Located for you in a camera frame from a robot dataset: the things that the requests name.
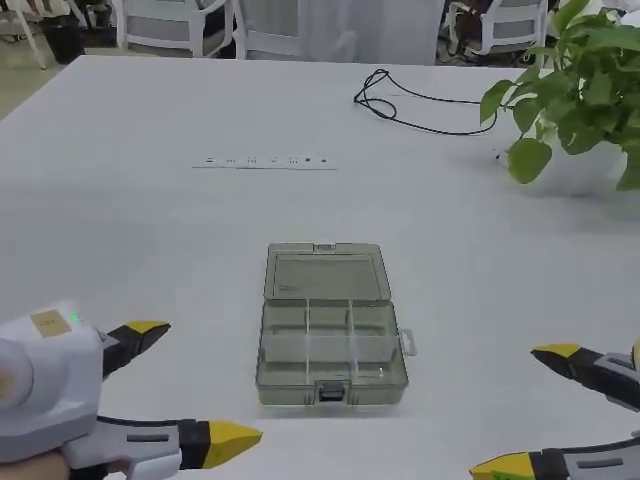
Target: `chair back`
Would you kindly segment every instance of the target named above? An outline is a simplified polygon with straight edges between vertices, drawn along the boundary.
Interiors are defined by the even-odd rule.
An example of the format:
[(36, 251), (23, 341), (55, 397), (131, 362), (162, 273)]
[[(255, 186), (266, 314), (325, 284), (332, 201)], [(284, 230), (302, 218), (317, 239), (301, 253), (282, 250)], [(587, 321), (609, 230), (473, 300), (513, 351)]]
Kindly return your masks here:
[(122, 9), (125, 40), (153, 47), (185, 48), (196, 0), (116, 0)]
[(494, 0), (482, 18), (482, 43), (527, 48), (544, 42), (547, 0)]

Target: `green plant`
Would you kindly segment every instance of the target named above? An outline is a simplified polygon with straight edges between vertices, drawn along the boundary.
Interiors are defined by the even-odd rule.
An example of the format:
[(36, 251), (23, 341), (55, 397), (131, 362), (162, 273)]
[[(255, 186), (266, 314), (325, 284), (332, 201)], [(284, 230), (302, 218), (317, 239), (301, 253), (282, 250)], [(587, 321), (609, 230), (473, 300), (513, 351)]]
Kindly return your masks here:
[(501, 106), (512, 111), (521, 135), (508, 151), (508, 166), (520, 183), (547, 165), (548, 140), (556, 134), (570, 155), (600, 142), (619, 145), (627, 170), (618, 190), (640, 189), (640, 28), (616, 25), (604, 9), (578, 16), (587, 3), (570, 0), (554, 18), (557, 44), (530, 50), (553, 69), (536, 62), (515, 82), (494, 84), (482, 98), (480, 121)]

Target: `potted plant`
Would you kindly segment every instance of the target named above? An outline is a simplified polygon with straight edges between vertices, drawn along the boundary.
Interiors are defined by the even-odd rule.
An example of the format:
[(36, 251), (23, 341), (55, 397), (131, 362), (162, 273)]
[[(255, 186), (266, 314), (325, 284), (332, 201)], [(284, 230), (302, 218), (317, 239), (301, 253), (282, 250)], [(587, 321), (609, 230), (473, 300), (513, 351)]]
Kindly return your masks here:
[(604, 9), (579, 16), (587, 3), (570, 0), (554, 18), (556, 45), (530, 50), (552, 69), (536, 62), (515, 82), (498, 81), (482, 98), (480, 120), (511, 110), (520, 136), (506, 163), (521, 184), (547, 173), (570, 194), (607, 182), (640, 189), (640, 28)]

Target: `white robotic hand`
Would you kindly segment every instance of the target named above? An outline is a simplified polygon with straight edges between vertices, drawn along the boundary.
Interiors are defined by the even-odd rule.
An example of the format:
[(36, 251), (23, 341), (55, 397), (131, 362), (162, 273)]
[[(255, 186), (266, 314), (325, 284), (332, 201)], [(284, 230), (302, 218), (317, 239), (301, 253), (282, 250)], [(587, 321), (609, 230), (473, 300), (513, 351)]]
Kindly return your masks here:
[(100, 335), (71, 302), (0, 325), (0, 463), (93, 430), (102, 350)]
[(256, 445), (261, 432), (229, 422), (98, 416), (103, 379), (169, 328), (137, 321), (105, 335), (71, 302), (0, 325), (0, 463), (60, 448), (71, 480), (102, 480), (114, 463), (127, 466), (129, 480), (163, 480)]

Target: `tan sticker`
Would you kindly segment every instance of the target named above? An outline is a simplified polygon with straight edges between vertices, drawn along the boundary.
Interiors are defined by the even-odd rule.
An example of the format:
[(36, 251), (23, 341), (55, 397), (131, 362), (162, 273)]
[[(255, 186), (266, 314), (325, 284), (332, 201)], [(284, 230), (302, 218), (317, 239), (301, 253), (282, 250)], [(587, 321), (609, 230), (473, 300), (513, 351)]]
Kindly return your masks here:
[(56, 337), (71, 331), (71, 327), (57, 310), (34, 313), (31, 315), (31, 321), (42, 338)]
[(4, 400), (11, 394), (11, 387), (13, 387), (13, 377), (0, 372), (0, 400)]

